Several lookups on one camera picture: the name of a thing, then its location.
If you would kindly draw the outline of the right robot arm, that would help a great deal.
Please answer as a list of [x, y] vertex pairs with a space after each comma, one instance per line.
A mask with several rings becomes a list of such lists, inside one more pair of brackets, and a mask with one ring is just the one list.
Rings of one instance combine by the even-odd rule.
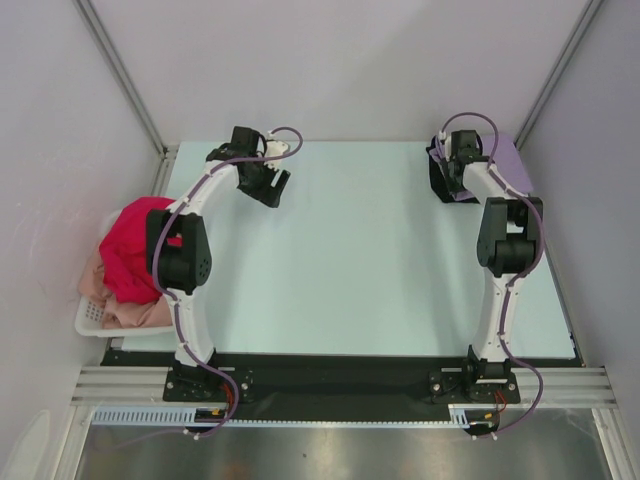
[[503, 363], [510, 358], [521, 287], [544, 252], [542, 201], [504, 178], [493, 159], [483, 154], [475, 131], [441, 132], [436, 146], [450, 193], [468, 192], [483, 207], [476, 255], [484, 270], [485, 290], [471, 350], [481, 362]]

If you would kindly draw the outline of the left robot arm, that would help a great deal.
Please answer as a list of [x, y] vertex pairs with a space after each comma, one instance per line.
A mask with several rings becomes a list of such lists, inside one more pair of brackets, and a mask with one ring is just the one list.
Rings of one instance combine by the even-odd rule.
[[178, 340], [175, 359], [192, 368], [186, 387], [197, 398], [214, 397], [221, 376], [206, 366], [215, 347], [206, 319], [207, 284], [213, 270], [213, 234], [206, 222], [233, 191], [268, 208], [277, 208], [290, 172], [282, 160], [296, 155], [301, 133], [288, 126], [263, 134], [236, 126], [231, 140], [206, 157], [197, 180], [169, 206], [146, 216], [147, 271], [169, 306]]

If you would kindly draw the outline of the lilac t-shirt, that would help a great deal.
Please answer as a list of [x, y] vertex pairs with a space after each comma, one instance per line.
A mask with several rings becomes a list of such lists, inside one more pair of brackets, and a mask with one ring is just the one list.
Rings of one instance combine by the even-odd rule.
[[[431, 139], [431, 143], [428, 146], [434, 146], [436, 148], [435, 137]], [[437, 149], [436, 154], [437, 161], [439, 162], [440, 157]], [[531, 183], [519, 152], [516, 149], [510, 136], [500, 137], [497, 142], [497, 150], [494, 156], [494, 160], [500, 175], [515, 189], [522, 193], [531, 193], [534, 190], [534, 187]], [[452, 195], [458, 197], [459, 195], [465, 195], [466, 193], [471, 194], [470, 192], [465, 191]]]

